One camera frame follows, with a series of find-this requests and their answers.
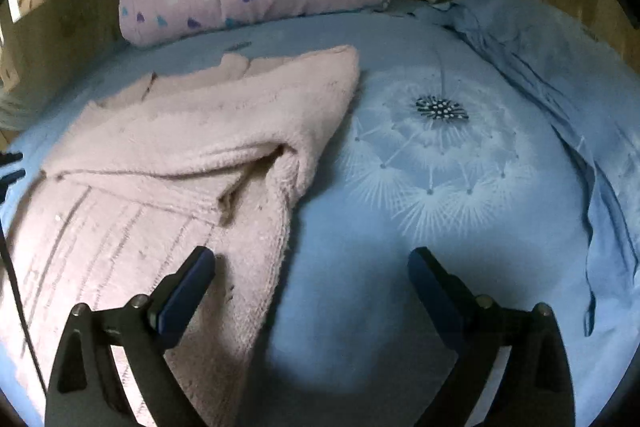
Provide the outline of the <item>pink knitted cardigan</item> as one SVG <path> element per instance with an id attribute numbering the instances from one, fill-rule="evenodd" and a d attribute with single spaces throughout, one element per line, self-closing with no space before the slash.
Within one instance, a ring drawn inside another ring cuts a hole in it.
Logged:
<path id="1" fill-rule="evenodd" d="M 202 245 L 220 279 L 168 364 L 206 424 L 233 424 L 293 209 L 359 76 L 352 46 L 228 53 L 216 67 L 145 76 L 86 105 L 9 231 L 20 295 L 3 284 L 1 341 L 37 410 L 72 306 L 121 306 Z"/>

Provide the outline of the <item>blue crumpled quilt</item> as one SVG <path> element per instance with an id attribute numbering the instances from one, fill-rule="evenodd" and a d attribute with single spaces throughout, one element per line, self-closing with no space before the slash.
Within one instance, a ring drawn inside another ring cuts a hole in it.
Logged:
<path id="1" fill-rule="evenodd" d="M 539 0 L 454 0 L 444 22 L 535 103 L 587 181 L 585 332 L 639 311 L 639 76 Z"/>

